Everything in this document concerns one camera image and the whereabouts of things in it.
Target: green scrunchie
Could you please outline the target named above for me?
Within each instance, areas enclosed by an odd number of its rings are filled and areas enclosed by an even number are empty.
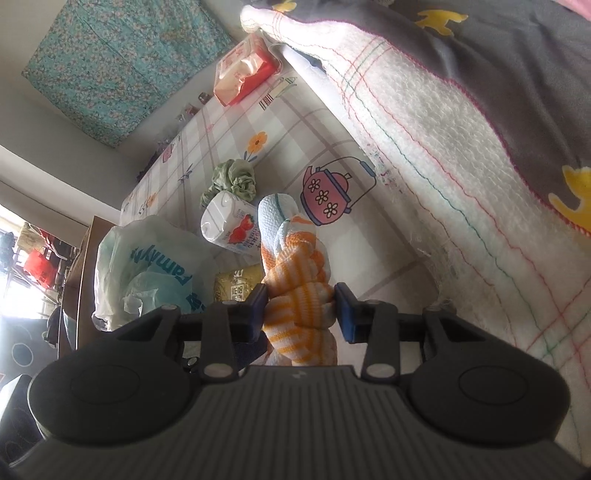
[[[206,207],[220,193],[227,190],[246,202],[256,196],[255,171],[246,160],[228,160],[213,169],[212,186],[201,195],[201,205]]]

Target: teapot print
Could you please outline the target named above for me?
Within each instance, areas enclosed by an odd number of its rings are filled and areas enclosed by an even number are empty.
[[[334,162],[353,159],[359,163],[362,172],[373,178],[373,184],[355,200],[348,195],[350,173],[330,171],[327,167]],[[350,213],[353,205],[361,200],[377,184],[376,174],[363,160],[355,157],[341,157],[327,164],[316,167],[308,167],[304,173],[303,189],[300,200],[310,220],[316,225],[328,225],[337,221],[344,213]]]

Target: plaid bedsheet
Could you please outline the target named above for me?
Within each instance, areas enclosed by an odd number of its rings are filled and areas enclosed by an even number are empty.
[[[288,193],[314,219],[332,282],[346,282],[361,299],[391,301],[402,312],[420,312],[436,299],[424,258],[398,229],[395,205],[372,163],[287,64],[238,105],[211,100],[124,201],[120,224],[160,215],[201,235],[201,194],[213,168],[229,158],[253,162],[257,200]],[[221,271],[257,262],[211,248]],[[335,334],[339,362],[360,367],[364,346]]]

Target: orange striped towel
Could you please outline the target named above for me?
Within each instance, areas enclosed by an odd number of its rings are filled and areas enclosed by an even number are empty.
[[[261,201],[258,223],[270,298],[263,331],[274,348],[271,362],[336,365],[336,341],[328,330],[335,322],[334,291],[316,227],[285,194]]]

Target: yellow snack bag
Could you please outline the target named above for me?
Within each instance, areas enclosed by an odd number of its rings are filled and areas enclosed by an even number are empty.
[[[218,273],[213,285],[215,300],[244,301],[264,276],[265,272],[262,264],[252,265],[232,272]]]

